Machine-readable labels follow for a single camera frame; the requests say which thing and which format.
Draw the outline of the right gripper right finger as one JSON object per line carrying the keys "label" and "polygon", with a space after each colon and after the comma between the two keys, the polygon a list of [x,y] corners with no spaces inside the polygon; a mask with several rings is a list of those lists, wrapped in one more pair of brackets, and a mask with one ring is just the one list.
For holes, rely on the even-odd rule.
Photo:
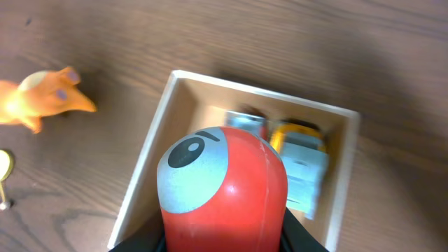
{"label": "right gripper right finger", "polygon": [[280,252],[328,252],[297,220],[289,209],[283,217]]}

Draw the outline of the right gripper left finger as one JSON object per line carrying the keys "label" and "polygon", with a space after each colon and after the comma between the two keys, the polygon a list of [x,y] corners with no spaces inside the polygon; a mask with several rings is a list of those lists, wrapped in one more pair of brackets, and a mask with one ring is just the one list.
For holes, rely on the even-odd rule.
{"label": "right gripper left finger", "polygon": [[135,233],[109,252],[167,252],[161,213],[150,217]]}

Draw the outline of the red ball toy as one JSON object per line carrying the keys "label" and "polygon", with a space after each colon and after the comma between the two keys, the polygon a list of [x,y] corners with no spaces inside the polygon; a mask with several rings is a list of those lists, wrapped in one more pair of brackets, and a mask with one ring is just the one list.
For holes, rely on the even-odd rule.
{"label": "red ball toy", "polygon": [[208,127],[167,149],[157,194],[168,251],[278,251],[286,171],[266,140]]}

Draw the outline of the yellow grey toy truck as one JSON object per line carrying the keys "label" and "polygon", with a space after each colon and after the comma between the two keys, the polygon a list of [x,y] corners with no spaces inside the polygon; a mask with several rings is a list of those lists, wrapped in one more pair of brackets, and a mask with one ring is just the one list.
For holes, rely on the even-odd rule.
{"label": "yellow grey toy truck", "polygon": [[301,219],[314,218],[329,156],[321,129],[303,120],[283,120],[274,128],[270,144],[286,169],[286,206]]}

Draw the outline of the cream pellet drum toy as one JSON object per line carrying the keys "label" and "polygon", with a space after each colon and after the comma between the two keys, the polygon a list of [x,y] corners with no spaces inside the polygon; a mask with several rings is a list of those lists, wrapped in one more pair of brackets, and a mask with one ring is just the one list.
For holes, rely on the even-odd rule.
{"label": "cream pellet drum toy", "polygon": [[4,181],[11,175],[14,168],[15,159],[13,154],[5,149],[1,149],[1,210],[5,211],[12,205],[6,196]]}

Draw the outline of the orange rubber animal toy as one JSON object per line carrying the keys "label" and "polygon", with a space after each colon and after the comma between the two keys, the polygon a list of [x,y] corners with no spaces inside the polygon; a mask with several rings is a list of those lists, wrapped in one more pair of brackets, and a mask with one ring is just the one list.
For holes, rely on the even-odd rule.
{"label": "orange rubber animal toy", "polygon": [[97,107],[78,88],[81,77],[70,66],[59,71],[37,71],[21,83],[1,81],[1,124],[42,130],[42,117],[66,111],[95,112]]}

